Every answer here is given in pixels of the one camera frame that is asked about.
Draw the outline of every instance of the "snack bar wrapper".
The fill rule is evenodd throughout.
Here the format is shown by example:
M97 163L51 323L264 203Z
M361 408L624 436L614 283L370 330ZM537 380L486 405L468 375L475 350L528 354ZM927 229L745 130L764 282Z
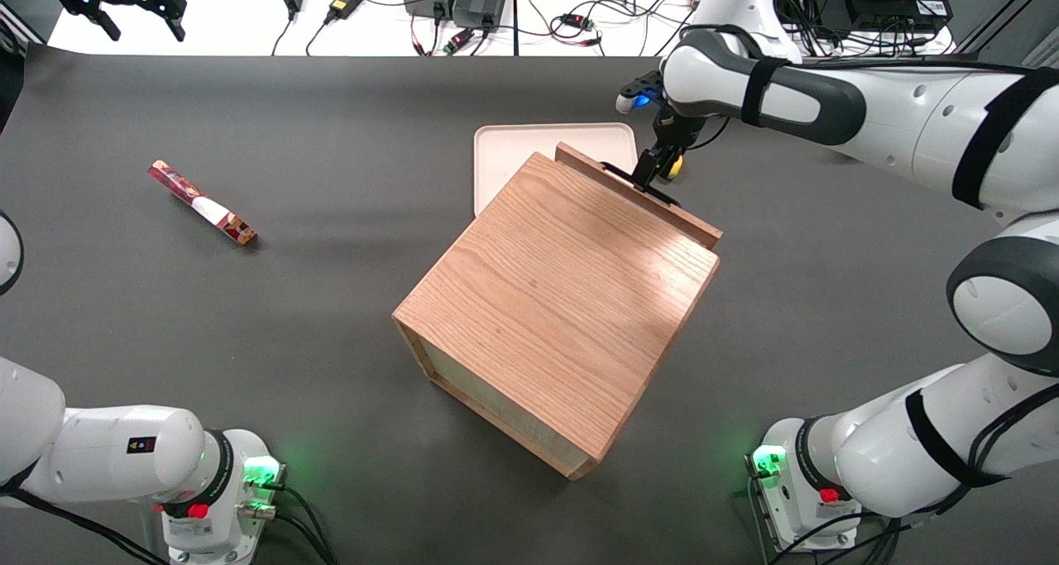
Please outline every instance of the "snack bar wrapper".
M165 184L165 187L173 195L180 197L183 202L192 206L192 209L197 211L209 223L216 225L237 243L247 244L253 237L257 236L257 233L246 222L243 222L238 215L232 214L227 206L222 206L222 204L204 196L195 184L191 184L180 172L169 168L167 163L156 161L147 169L147 174L150 174L159 183Z

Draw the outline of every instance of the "white table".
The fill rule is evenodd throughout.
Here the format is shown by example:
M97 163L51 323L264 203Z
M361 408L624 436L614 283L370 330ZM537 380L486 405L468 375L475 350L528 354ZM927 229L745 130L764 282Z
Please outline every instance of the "white table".
M303 11L287 30L276 50L277 55L305 54L305 45L320 28L331 0L304 0ZM402 0L377 0L400 3ZM533 0L546 19L567 14L575 4L586 0ZM656 0L638 0L650 6ZM287 23L287 12L282 0L187 0L183 26L187 36L179 42L161 20L134 6L105 8L122 30L119 41L110 41L103 30L84 17L64 14L49 40L53 48L92 54L154 54L154 55L268 55L276 37ZM503 25L511 25L514 5L507 0ZM657 54L666 40L692 11L688 0L664 0L659 14L650 17L628 18L604 6L597 7L592 18L603 34L603 50L608 56L639 56ZM362 3L346 20L335 21L317 37L310 52L315 56L412 56L411 19L403 6L381 6ZM531 32L545 33L544 21L531 6L530 0L519 0L519 26ZM415 20L419 41L428 48L433 40L433 22L428 18ZM441 29L438 50L460 30L451 21ZM594 34L586 33L585 37ZM867 40L877 33L866 32ZM489 36L478 55L513 54L513 30L500 30ZM923 54L937 54L951 43L948 30L936 40L919 49ZM672 38L666 49L672 48ZM460 55L466 55L477 44L472 41ZM519 36L520 54L524 56L597 56L599 48L575 48L550 37L527 34ZM863 44L846 45L845 54L864 50Z

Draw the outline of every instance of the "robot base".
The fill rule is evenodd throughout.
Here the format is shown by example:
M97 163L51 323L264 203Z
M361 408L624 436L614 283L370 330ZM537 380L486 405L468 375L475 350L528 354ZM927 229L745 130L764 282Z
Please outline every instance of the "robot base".
M836 517L861 511L860 504L854 500L824 503L820 492L809 485L795 459L795 438L802 422L803 419L783 419L772 425L748 464L776 550L787 548L813 528ZM768 471L761 468L760 459L768 460ZM794 551L851 548L857 544L859 523L860 518L838 522L798 544Z
M174 518L162 514L169 563L177 565L249 565L266 520L254 508L272 506L275 493L252 486L262 475L281 484L286 468L272 458L261 437L249 431L225 432L232 445L232 475L205 518Z

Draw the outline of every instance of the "white tray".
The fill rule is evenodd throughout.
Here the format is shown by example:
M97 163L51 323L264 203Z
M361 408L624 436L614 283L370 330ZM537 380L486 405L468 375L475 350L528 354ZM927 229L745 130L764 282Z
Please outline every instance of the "white tray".
M482 127L474 134L474 215L485 209L534 151L555 158L559 142L628 174L636 165L635 136L629 125L618 122Z

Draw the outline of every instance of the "wooden box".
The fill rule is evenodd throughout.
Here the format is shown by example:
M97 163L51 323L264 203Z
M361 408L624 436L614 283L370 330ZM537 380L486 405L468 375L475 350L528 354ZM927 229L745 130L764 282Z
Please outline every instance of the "wooden box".
M719 236L560 144L522 165L394 321L431 381L576 479L695 308Z

